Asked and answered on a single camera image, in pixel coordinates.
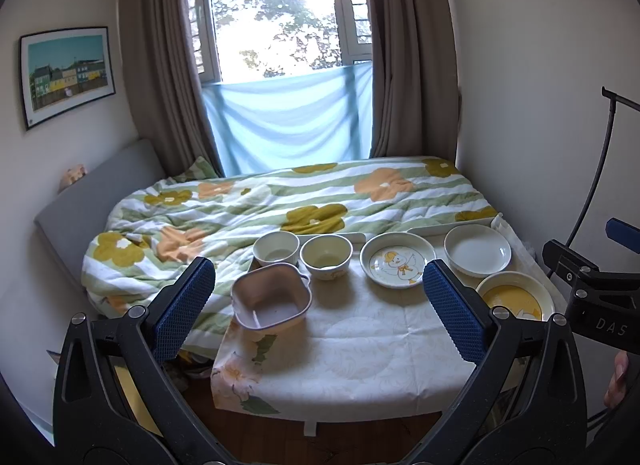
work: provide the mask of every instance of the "screw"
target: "screw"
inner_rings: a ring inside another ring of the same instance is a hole
[[[131,308],[129,308],[129,311],[127,311],[127,315],[129,315],[129,317],[131,317],[132,319],[137,319],[138,317],[142,317],[145,314],[145,311],[145,307],[138,304],[137,306],[132,306]]]
[[[73,317],[71,317],[71,324],[78,326],[78,324],[82,324],[86,320],[86,315],[84,313],[76,313]]]
[[[566,325],[566,318],[564,317],[564,315],[556,313],[554,315],[554,322],[556,324],[558,324],[559,326],[565,326]]]
[[[511,315],[510,311],[507,310],[507,308],[502,307],[502,306],[496,306],[494,308],[494,317],[498,318],[498,319],[508,319],[509,315]]]

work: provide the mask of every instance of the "wall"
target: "wall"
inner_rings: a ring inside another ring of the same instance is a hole
[[[452,5],[463,94],[459,166],[540,254],[545,241],[566,240],[590,188],[609,111],[601,86],[640,101],[640,5]],[[572,245],[603,270],[639,270],[640,256],[604,233],[613,216],[640,225],[638,138],[640,114],[619,107],[602,180]],[[593,413],[603,407],[614,352],[579,344]]]
[[[18,38],[104,25],[116,95],[25,132]],[[59,351],[71,315],[91,307],[71,290],[33,218],[56,196],[66,169],[84,163],[91,170],[137,137],[120,65],[116,0],[6,0],[0,9],[0,369],[18,400],[48,422],[56,366],[46,350]]]

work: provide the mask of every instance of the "white tablecloth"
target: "white tablecloth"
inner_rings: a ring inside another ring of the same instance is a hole
[[[492,227],[511,244],[509,270],[529,273],[566,304],[499,216]],[[444,236],[429,237],[444,257]],[[383,288],[350,272],[312,279],[306,320],[275,336],[232,322],[211,375],[217,408],[301,421],[363,421],[445,410],[475,366],[461,357],[422,290]],[[458,274],[467,286],[480,279]]]

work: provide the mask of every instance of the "tree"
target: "tree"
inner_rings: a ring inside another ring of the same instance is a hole
[[[256,20],[279,21],[280,32],[274,40],[295,44],[291,57],[296,61],[315,70],[342,64],[335,15],[318,18],[304,0],[212,0],[212,6],[217,31],[235,21],[239,10],[253,8]],[[285,74],[281,66],[266,66],[253,50],[241,55],[250,68],[264,68],[264,77]]]

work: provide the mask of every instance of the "plate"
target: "plate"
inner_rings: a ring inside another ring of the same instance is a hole
[[[504,270],[511,260],[509,242],[488,226],[456,226],[444,238],[451,265],[472,277],[488,277]]]
[[[520,288],[523,290],[523,293],[527,293],[534,299],[533,308],[531,307],[531,301],[528,301],[526,298],[523,299],[521,294],[513,292],[500,294],[497,289],[499,286]],[[500,273],[490,275],[478,285],[476,291],[482,298],[491,291],[498,291],[495,297],[495,304],[493,305],[499,304],[507,307],[511,313],[518,318],[542,320],[546,322],[556,312],[551,294],[542,286],[542,283],[532,276],[526,273],[520,273],[519,271],[501,271]]]
[[[425,265],[436,258],[431,243],[406,232],[372,238],[360,252],[364,273],[386,288],[411,288],[422,282]]]

